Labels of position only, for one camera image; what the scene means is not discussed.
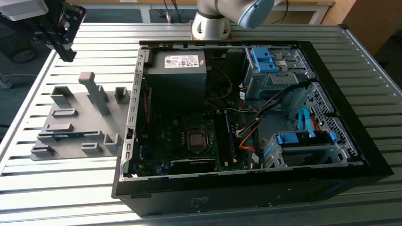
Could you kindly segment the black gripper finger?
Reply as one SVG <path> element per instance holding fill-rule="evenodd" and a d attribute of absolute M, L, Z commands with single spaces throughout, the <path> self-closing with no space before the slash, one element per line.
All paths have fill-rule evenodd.
<path fill-rule="evenodd" d="M 72 62 L 76 52 L 72 50 L 72 43 L 76 37 L 79 27 L 87 15 L 87 10 L 79 5 L 63 3 L 63 53 L 61 59 L 65 62 Z"/>
<path fill-rule="evenodd" d="M 61 60 L 64 60 L 64 46 L 63 46 L 63 36 L 59 32 L 36 32 L 33 37 L 43 41 L 48 48 L 56 50 Z"/>

